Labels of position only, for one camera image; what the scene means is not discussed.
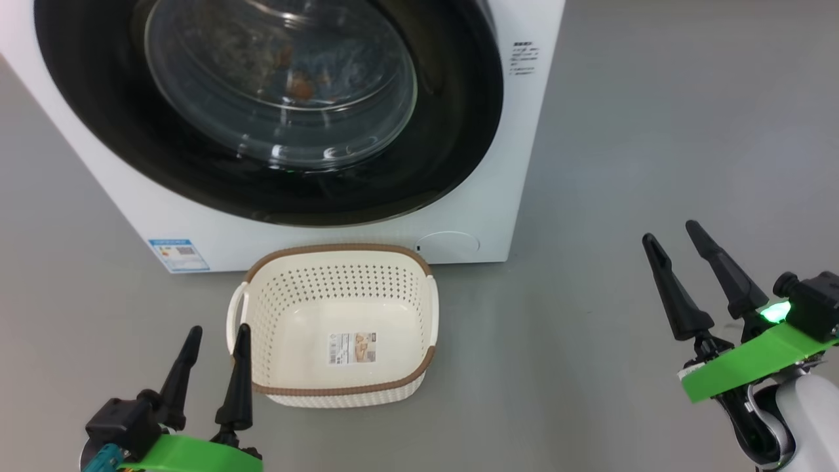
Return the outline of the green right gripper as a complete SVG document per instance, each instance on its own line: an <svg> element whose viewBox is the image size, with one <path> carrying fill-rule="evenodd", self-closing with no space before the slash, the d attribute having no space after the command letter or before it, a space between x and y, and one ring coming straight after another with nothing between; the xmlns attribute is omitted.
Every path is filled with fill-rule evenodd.
<svg viewBox="0 0 839 472"><path fill-rule="evenodd" d="M686 231L711 266L728 299L732 319L758 313L768 297L696 220ZM642 236L648 265L675 340L691 340L715 326L684 290L672 261L652 233ZM837 469L837 386L813 373L837 346L837 328L818 342L787 320L789 302L758 314L767 331L707 361L695 361L679 378L692 403L711 399L728 416L737 444L755 469Z"/></svg>

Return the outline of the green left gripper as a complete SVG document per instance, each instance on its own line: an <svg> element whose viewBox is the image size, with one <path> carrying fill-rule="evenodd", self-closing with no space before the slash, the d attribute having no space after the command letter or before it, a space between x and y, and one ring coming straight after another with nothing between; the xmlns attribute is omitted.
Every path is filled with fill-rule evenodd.
<svg viewBox="0 0 839 472"><path fill-rule="evenodd" d="M191 369L200 355L203 330L192 326L170 373L160 389L157 421L174 431L183 431L186 424L185 400ZM246 323L239 327L233 350L233 372L227 393L215 418L220 432L212 439L187 435L162 434L140 440L140 451L134 439L118 439L118 446L128 451L120 468L140 471L262 471L263 459L255 448L241 448L239 434L254 424L254 392L252 391L251 329Z"/></svg>

